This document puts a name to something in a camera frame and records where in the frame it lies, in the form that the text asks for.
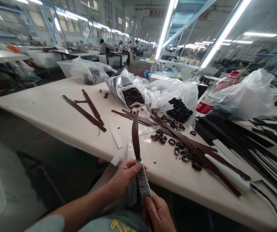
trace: hand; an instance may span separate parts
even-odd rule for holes
[[[142,201],[143,220],[145,221],[145,225],[147,227],[150,226],[151,219],[155,232],[176,232],[165,200],[153,191],[151,191],[151,195],[152,198],[144,197]]]
[[[123,161],[113,178],[107,183],[110,192],[115,199],[122,197],[129,187],[130,181],[142,169],[142,164],[135,164],[135,159]],[[144,165],[147,178],[149,177],[147,167]]]

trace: black cable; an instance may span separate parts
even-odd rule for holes
[[[253,188],[254,190],[256,190],[257,192],[259,192],[263,197],[265,197],[270,202],[270,204],[274,207],[274,209],[277,213],[277,208],[274,205],[274,203],[272,203],[272,201],[261,190],[259,190],[253,183],[250,183],[250,187]]]

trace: sleeve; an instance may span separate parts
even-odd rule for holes
[[[52,215],[40,220],[25,232],[62,232],[64,223],[64,218],[61,215]]]

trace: white plastic bag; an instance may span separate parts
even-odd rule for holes
[[[70,73],[74,78],[81,78],[85,84],[95,85],[102,83],[109,77],[106,72],[116,72],[116,70],[108,66],[104,66],[104,64],[99,62],[83,60],[79,56],[73,59]]]
[[[119,76],[114,76],[106,79],[106,84],[111,92],[111,94],[120,101],[125,107],[128,108],[125,98],[122,91],[136,88],[142,94],[144,103],[150,104],[149,97],[145,94],[145,86],[140,77],[134,76],[132,73],[128,72],[127,69],[124,69]],[[134,103],[132,106],[140,105],[140,103]]]
[[[219,91],[224,98],[207,115],[232,121],[247,121],[272,111],[270,84],[274,75],[264,69],[249,74],[241,83]]]
[[[196,117],[196,106],[198,89],[195,83],[183,83],[178,79],[156,80],[146,86],[146,94],[149,96],[150,109],[160,109],[166,113],[173,109],[169,101],[173,98],[181,99],[185,106],[193,112],[187,120],[187,124],[192,124]]]

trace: work table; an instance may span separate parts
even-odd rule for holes
[[[85,100],[84,89],[97,108],[107,131],[104,133],[68,104],[62,95],[72,100]],[[125,145],[131,138],[132,121],[111,110],[126,109],[109,92],[106,83],[85,85],[81,79],[67,78],[21,92],[0,97],[0,108],[25,119],[34,126],[71,146],[96,157],[111,161],[118,154],[117,144],[108,127],[112,123]],[[80,107],[93,115],[87,103]],[[145,126],[139,124],[139,130]],[[182,133],[189,135],[190,128]],[[209,170],[195,171],[191,162],[175,159],[174,147],[140,136],[141,156],[148,167],[149,181],[193,200],[234,221],[258,231],[277,230],[277,216],[273,207],[259,195],[242,192],[236,197],[226,185]],[[191,139],[207,145],[199,136]]]

